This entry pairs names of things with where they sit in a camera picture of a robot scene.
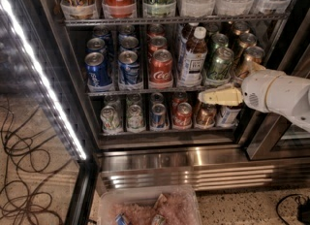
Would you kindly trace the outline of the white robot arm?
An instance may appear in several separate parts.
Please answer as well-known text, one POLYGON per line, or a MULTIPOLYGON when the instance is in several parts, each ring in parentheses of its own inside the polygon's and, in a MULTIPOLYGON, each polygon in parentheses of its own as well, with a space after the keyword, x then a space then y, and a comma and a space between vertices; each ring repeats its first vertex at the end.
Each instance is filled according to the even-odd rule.
POLYGON ((238 106, 242 102, 261 113, 277 113, 310 132, 310 80, 286 75, 250 63, 250 73, 240 87, 232 83, 205 90, 198 99, 205 104, 238 106))

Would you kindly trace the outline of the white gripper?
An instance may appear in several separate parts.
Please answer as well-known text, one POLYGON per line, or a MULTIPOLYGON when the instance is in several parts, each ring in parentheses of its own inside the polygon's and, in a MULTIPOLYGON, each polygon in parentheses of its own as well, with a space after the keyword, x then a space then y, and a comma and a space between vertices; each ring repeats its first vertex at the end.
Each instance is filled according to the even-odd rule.
POLYGON ((202 91, 198 99, 205 104, 221 106, 238 106, 244 100, 247 107, 268 113, 265 103, 268 89, 277 78, 284 75, 284 72, 265 70, 265 66, 253 61, 248 63, 248 71, 251 75, 243 80, 242 93, 239 88, 227 85, 202 91))

